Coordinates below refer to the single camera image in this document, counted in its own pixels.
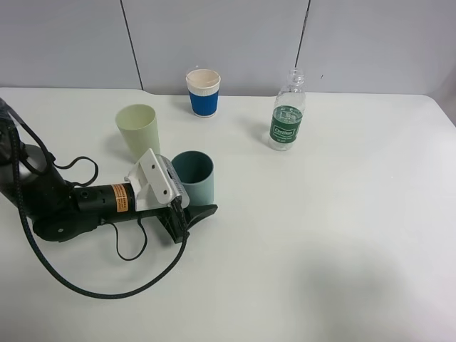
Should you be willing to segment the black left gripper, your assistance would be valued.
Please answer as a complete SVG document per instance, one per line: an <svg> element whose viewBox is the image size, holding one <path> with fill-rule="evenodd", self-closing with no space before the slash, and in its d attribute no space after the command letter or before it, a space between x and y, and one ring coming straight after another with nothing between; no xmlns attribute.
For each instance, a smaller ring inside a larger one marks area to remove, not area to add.
<svg viewBox="0 0 456 342"><path fill-rule="evenodd" d="M76 227L97 228L106 223L157 217L175 244L183 241L190 228L213 215L216 204L189 206L176 212L170 207L137 211L133 188L128 183L76 189Z"/></svg>

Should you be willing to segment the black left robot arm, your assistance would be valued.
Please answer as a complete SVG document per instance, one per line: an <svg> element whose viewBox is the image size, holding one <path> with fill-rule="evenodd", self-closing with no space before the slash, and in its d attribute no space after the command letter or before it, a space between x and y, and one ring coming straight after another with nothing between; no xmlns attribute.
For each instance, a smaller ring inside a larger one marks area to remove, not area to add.
<svg viewBox="0 0 456 342"><path fill-rule="evenodd" d="M23 208L33 231L43 240L65 242L104 224L157 217L172 240L180 243L183 229L213 215L217 205L192 206L171 162L147 150L119 184L95 186L69 182L43 142L23 143L22 126L34 131L1 102L1 193Z"/></svg>

